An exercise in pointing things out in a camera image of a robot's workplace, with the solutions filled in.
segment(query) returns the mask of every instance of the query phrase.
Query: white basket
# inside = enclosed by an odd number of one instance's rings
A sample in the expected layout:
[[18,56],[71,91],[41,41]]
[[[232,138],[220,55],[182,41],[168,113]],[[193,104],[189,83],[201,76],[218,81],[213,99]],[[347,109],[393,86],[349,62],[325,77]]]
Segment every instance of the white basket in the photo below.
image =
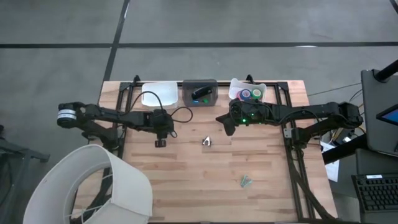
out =
[[152,216],[148,178],[98,145],[83,146],[63,158],[42,179],[27,205],[24,224],[69,223],[75,192],[92,173],[110,167],[112,197],[85,224],[145,224]]
[[231,80],[231,84],[229,85],[228,96],[233,100],[236,98],[236,95],[239,93],[239,91],[244,89],[248,89],[250,91],[258,89],[262,91],[262,97],[259,100],[264,101],[264,99],[266,98],[266,91],[267,91],[266,84],[262,83],[260,85],[253,85],[253,84],[243,83],[240,82],[237,78],[233,78]]
[[[160,98],[163,106],[177,107],[178,86],[177,82],[155,82],[142,85],[142,91],[152,91]],[[145,93],[141,96],[141,102],[145,106],[160,106],[156,96]]]

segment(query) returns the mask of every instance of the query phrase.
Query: wooden tabletop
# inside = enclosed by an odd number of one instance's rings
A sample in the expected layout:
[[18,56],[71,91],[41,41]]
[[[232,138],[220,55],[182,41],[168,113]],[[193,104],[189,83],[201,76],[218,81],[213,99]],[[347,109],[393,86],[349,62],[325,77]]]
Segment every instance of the wooden tabletop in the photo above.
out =
[[[293,106],[309,105],[304,82],[287,82]],[[119,84],[104,82],[100,106],[115,109]],[[140,92],[141,88],[135,88],[133,99]],[[179,94],[178,106],[184,106],[181,91]],[[296,221],[280,126],[240,126],[233,136],[227,136],[223,125],[215,118],[228,112],[231,100],[228,87],[219,87],[218,94],[215,106],[191,108],[194,115],[189,123],[175,123],[178,137],[169,136],[165,148],[154,147],[154,134],[128,129],[123,160],[140,169],[152,184],[154,205],[150,222]],[[273,87],[268,87],[265,101],[276,103]],[[151,109],[143,106],[139,99],[134,110]],[[178,120],[189,117],[186,110],[173,116]],[[311,124],[311,119],[297,121],[299,127]],[[205,136],[210,136],[211,147],[201,145]],[[336,217],[320,149],[308,145],[304,152],[310,188]],[[240,186],[243,175],[253,180],[249,187]],[[75,208],[86,207],[91,202],[96,194],[93,184],[98,185],[100,180],[101,174],[93,174],[81,185]],[[301,191],[300,198],[306,211]]]

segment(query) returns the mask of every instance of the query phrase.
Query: desk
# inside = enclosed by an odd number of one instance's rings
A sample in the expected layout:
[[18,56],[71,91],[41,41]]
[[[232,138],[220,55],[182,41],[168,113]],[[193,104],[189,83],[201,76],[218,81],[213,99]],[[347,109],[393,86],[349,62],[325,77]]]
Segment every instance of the desk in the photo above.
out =
[[[100,106],[115,109],[119,84],[104,82]],[[293,106],[308,105],[304,82],[288,84]],[[134,88],[133,100],[140,92],[141,88]],[[178,138],[168,137],[165,148],[154,147],[155,135],[128,129],[123,160],[145,173],[152,184],[154,209],[150,222],[296,221],[280,126],[240,126],[233,136],[227,136],[215,118],[228,112],[228,87],[219,87],[218,94],[214,107],[192,108],[194,116],[189,123],[175,123]],[[266,101],[276,103],[273,89],[267,91]],[[178,106],[183,106],[181,91]],[[147,108],[139,99],[134,109]],[[186,120],[189,116],[188,111],[180,110],[173,118]],[[312,123],[297,121],[297,126]],[[201,145],[205,136],[210,136],[211,147]],[[337,217],[319,147],[308,145],[304,160],[312,192]],[[244,174],[253,183],[242,189]],[[81,184],[75,209],[91,202],[97,193],[93,185],[100,182],[101,175],[93,174]],[[300,197],[305,210],[302,192]]]

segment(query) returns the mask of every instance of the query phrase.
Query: gray floor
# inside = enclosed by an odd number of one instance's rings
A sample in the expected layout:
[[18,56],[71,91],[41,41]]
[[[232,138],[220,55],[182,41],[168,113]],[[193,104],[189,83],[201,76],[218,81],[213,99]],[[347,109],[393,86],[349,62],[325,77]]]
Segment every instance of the gray floor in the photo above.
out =
[[[111,43],[123,0],[0,0],[0,44]],[[388,0],[131,0],[121,42],[398,41]],[[398,47],[119,49],[111,80],[305,80],[307,93],[360,82],[362,69],[397,59]],[[110,49],[0,49],[0,123],[9,141],[50,153],[33,162],[12,223],[45,173],[86,144],[56,125],[57,105],[96,103]],[[347,101],[360,86],[310,96]],[[360,104],[361,98],[354,103]],[[335,194],[339,217],[359,220],[355,199]]]

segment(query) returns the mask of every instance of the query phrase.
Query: computer monitor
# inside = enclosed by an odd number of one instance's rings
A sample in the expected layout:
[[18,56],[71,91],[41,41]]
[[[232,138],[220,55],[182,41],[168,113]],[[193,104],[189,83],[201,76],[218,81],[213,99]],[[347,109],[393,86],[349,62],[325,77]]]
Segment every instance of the computer monitor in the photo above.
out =
[[376,118],[398,126],[398,104],[391,106],[381,113],[378,113]]

